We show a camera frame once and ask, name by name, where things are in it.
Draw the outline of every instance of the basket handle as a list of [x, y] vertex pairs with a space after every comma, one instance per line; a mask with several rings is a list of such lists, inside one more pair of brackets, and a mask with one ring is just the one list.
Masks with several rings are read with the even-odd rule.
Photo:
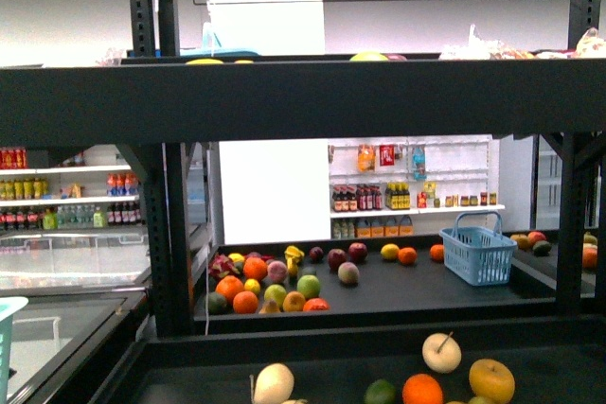
[[495, 212], [494, 210], [481, 210], [479, 212], [466, 212], [466, 213], [461, 213], [458, 217], [456, 217], [456, 220], [454, 221], [454, 228], [453, 228], [453, 237], [457, 238], [457, 231], [458, 231], [458, 223], [465, 217], [469, 217], [471, 215], [475, 215], [475, 216], [486, 216], [486, 215], [495, 215], [496, 216], [496, 222], [494, 223], [494, 228], [492, 229], [492, 232], [496, 235], [496, 234], [503, 234], [503, 220], [501, 219], [501, 214], [499, 212]]

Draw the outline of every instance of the store shelf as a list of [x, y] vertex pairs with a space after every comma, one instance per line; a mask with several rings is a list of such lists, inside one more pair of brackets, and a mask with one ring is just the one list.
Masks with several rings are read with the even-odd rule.
[[82, 172], [119, 172], [131, 170], [128, 165], [114, 166], [77, 166], [77, 167], [50, 167], [47, 169], [2, 169], [0, 177], [12, 175], [48, 175], [48, 174], [70, 174]]
[[139, 196], [100, 196], [91, 198], [68, 198], [68, 199], [28, 199], [19, 201], [0, 201], [0, 207], [37, 207], [41, 205], [71, 205], [79, 203], [115, 203], [138, 201]]
[[497, 205], [477, 205], [474, 207], [440, 207], [440, 208], [411, 208], [410, 210], [372, 210], [359, 212], [330, 212], [333, 220], [342, 218], [376, 218], [376, 217], [401, 217], [403, 215], [429, 215], [440, 213], [466, 213], [481, 212], [484, 210], [505, 210], [505, 206]]

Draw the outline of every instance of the fruit stem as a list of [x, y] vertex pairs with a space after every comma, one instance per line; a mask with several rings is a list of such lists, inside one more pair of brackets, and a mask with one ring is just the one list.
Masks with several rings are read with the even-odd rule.
[[448, 336], [446, 337], [446, 339], [444, 341], [442, 341], [442, 344], [439, 345], [439, 347], [437, 348], [437, 352], [438, 354], [442, 351], [442, 347], [444, 347], [444, 344], [448, 342], [448, 340], [451, 339], [451, 336], [453, 336], [453, 331], [451, 331]]

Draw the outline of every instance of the glass surface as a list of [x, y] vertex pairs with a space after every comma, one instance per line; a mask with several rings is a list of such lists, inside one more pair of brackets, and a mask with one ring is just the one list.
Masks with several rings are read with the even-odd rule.
[[2, 237], [0, 290], [132, 284], [150, 266], [143, 229]]
[[12, 322], [10, 367], [16, 374], [9, 380], [11, 397], [74, 338], [92, 331], [103, 313], [109, 313], [123, 299], [66, 299], [57, 303], [29, 304]]

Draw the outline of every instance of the blue plastic basket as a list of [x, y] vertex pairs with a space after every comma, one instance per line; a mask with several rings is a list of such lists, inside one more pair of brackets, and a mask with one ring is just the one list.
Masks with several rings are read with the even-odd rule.
[[7, 403], [12, 315], [25, 305], [26, 297], [0, 298], [0, 404]]
[[[494, 229], [459, 227], [461, 219], [470, 215], [496, 215]], [[444, 265], [472, 286], [508, 283], [517, 243], [503, 236], [501, 226], [501, 215], [490, 210], [456, 217], [453, 229], [439, 231], [444, 239]]]

